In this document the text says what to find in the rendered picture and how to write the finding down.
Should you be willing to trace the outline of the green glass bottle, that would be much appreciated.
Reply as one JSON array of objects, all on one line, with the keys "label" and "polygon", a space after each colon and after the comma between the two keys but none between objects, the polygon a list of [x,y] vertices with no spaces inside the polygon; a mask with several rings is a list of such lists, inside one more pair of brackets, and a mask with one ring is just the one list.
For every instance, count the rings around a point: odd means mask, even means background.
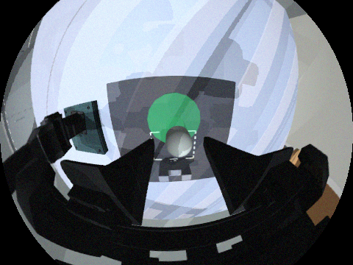
[{"label": "green glass bottle", "polygon": [[200,112],[186,95],[168,92],[152,103],[147,121],[153,136],[165,142],[168,153],[182,157],[192,150],[191,138],[200,126]]}]

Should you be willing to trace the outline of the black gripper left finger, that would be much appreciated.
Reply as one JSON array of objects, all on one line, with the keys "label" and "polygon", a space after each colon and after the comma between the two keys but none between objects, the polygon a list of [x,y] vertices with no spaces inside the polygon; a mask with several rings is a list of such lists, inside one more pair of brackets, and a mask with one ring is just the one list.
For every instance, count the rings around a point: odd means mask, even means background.
[{"label": "black gripper left finger", "polygon": [[60,165],[73,185],[105,192],[133,225],[141,226],[154,154],[154,139],[150,138],[105,166],[68,159]]}]

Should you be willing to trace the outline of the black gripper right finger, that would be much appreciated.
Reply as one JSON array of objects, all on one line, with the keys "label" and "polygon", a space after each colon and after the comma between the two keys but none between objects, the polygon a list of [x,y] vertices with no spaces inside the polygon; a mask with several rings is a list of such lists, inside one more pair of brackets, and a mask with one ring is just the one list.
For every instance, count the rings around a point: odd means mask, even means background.
[{"label": "black gripper right finger", "polygon": [[204,136],[203,147],[230,216],[244,211],[243,204],[256,191],[268,170],[289,160],[293,154],[293,147],[285,147],[258,156],[209,136]]}]

